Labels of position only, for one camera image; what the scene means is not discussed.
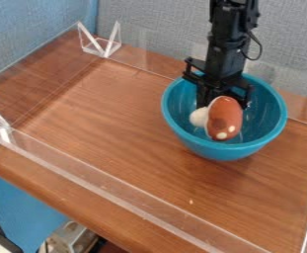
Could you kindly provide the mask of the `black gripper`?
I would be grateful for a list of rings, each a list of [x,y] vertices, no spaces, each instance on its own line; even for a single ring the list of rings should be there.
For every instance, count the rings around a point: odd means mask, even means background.
[[[247,36],[220,42],[209,37],[205,59],[184,59],[183,78],[196,86],[196,108],[207,107],[223,95],[243,99],[242,109],[250,106],[252,88],[243,78],[250,41]]]

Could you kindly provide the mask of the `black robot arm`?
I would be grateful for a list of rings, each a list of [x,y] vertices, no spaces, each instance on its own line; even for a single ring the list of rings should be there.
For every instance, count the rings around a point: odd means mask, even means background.
[[[208,49],[205,59],[184,59],[181,78],[196,86],[196,108],[207,107],[219,96],[232,97],[244,109],[251,100],[252,85],[243,77],[252,34],[259,17],[258,0],[209,0]]]

